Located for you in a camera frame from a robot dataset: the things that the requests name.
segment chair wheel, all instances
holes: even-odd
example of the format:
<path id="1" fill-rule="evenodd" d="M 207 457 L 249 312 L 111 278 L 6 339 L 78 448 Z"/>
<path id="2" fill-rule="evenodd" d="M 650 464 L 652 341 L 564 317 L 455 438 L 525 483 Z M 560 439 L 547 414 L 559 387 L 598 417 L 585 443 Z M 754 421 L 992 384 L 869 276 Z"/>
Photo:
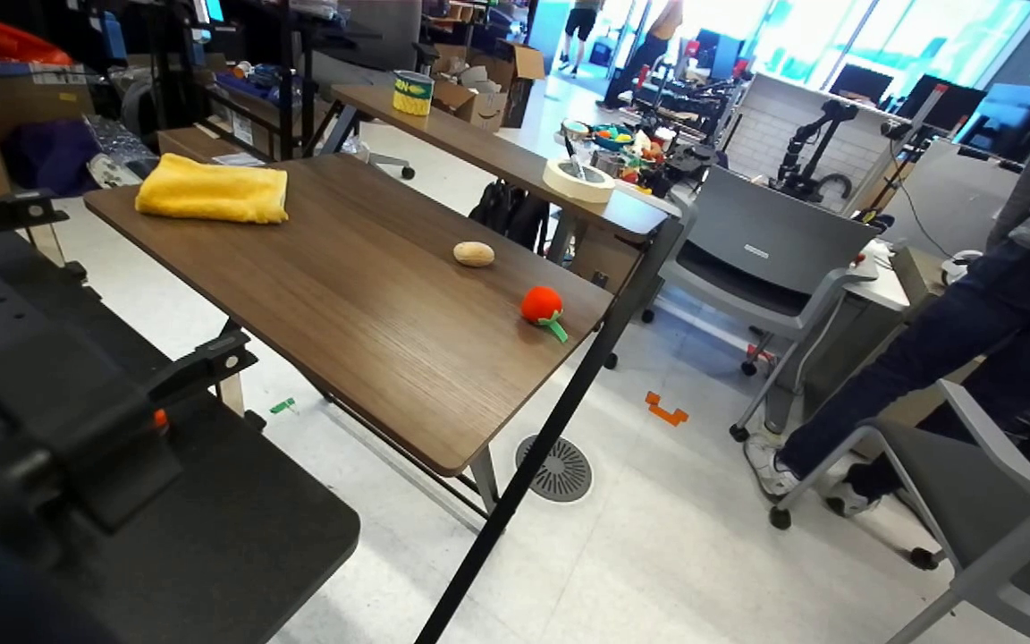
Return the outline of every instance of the chair wheel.
<path id="1" fill-rule="evenodd" d="M 925 550 L 924 547 L 913 547 L 908 551 L 908 563 L 923 571 L 935 571 L 940 567 L 939 563 L 936 563 L 936 554 Z"/>
<path id="2" fill-rule="evenodd" d="M 789 510 L 774 506 L 769 508 L 769 526 L 774 526 L 777 530 L 789 530 L 793 526 L 793 517 L 789 515 Z"/>

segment office chair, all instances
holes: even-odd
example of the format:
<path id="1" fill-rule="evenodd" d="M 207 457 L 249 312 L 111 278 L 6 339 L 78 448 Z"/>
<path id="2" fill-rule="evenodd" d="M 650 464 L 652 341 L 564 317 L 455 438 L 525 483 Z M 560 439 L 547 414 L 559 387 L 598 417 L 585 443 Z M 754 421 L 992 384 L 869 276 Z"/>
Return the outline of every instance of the office chair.
<path id="1" fill-rule="evenodd" d="M 940 380 L 975 444 L 865 420 L 788 497 L 769 521 L 789 529 L 789 509 L 864 437 L 879 436 L 904 488 L 956 568 L 949 589 L 888 644 L 908 644 L 961 602 L 1030 637 L 1030 464 L 960 384 Z"/>
<path id="2" fill-rule="evenodd" d="M 718 166 L 694 203 L 679 207 L 686 229 L 659 272 L 657 289 L 670 282 L 765 331 L 743 365 L 747 375 L 756 373 L 753 362 L 772 338 L 789 341 L 767 382 L 730 428 L 734 440 L 745 441 L 757 406 L 789 357 L 825 321 L 844 286 L 876 280 L 870 266 L 851 269 L 851 263 L 878 231 Z"/>
<path id="3" fill-rule="evenodd" d="M 352 57 L 359 64 L 312 52 L 312 80 L 319 86 L 320 97 L 333 101 L 332 87 L 335 84 L 391 87 L 396 83 L 393 70 L 416 69 L 414 44 L 420 36 L 423 0 L 342 0 L 341 7 L 351 9 L 352 22 L 375 31 L 380 37 L 359 39 L 359 48 Z M 400 166 L 405 179 L 416 176 L 408 160 L 372 152 L 368 163 Z"/>

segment masking tape roll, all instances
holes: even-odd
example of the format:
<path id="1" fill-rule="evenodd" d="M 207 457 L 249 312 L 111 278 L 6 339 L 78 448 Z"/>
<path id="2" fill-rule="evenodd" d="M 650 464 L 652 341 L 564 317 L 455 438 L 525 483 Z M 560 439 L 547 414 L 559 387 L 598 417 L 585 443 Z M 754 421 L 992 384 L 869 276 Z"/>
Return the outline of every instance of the masking tape roll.
<path id="1" fill-rule="evenodd" d="M 585 165 L 585 178 L 581 179 L 574 172 L 569 172 L 572 168 L 571 160 L 548 160 L 543 180 L 573 200 L 605 204 L 614 196 L 614 179 L 606 172 Z"/>

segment person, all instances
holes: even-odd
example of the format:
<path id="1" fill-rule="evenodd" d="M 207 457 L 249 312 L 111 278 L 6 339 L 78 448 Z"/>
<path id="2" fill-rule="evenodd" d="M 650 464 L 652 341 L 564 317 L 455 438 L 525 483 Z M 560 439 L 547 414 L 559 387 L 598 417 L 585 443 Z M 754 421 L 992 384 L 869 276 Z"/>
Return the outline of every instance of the person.
<path id="1" fill-rule="evenodd" d="M 559 57 L 559 62 L 563 63 L 563 71 L 566 71 L 568 63 L 572 62 L 572 45 L 575 44 L 575 33 L 579 36 L 579 55 L 575 59 L 575 66 L 572 68 L 572 76 L 580 74 L 580 65 L 583 64 L 586 56 L 586 41 L 593 30 L 593 24 L 598 20 L 598 11 L 602 11 L 602 4 L 605 0 L 575 0 L 575 7 L 572 8 L 572 15 L 566 19 L 566 37 L 563 40 L 563 53 Z"/>
<path id="2" fill-rule="evenodd" d="M 595 103 L 598 109 L 617 111 L 626 104 L 618 98 L 619 94 L 630 89 L 643 66 L 653 65 L 658 57 L 666 54 L 670 49 L 670 39 L 675 37 L 680 26 L 682 26 L 682 0 L 667 0 L 666 7 L 658 13 L 654 24 L 650 25 L 650 31 L 647 32 L 646 40 L 642 41 L 642 46 L 626 62 L 620 76 L 610 81 L 606 97 Z"/>
<path id="3" fill-rule="evenodd" d="M 874 363 L 848 380 L 781 448 L 752 437 L 745 456 L 762 490 L 780 498 L 809 476 L 855 429 L 908 392 L 935 383 L 986 355 L 964 386 L 1000 428 L 1030 409 L 1030 160 L 988 238 L 988 253 L 949 286 Z M 941 404 L 921 430 L 972 442 Z M 887 456 L 853 465 L 826 494 L 844 517 L 874 508 L 900 488 Z"/>

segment folded towel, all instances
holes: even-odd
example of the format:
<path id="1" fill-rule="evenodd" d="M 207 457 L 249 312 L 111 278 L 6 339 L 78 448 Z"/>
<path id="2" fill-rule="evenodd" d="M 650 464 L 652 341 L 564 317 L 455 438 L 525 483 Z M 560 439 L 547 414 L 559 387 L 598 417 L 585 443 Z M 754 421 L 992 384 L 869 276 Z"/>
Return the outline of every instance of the folded towel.
<path id="1" fill-rule="evenodd" d="M 205 165 L 165 154 L 146 176 L 134 207 L 182 219 L 281 224 L 288 221 L 287 184 L 288 173 L 282 170 Z"/>

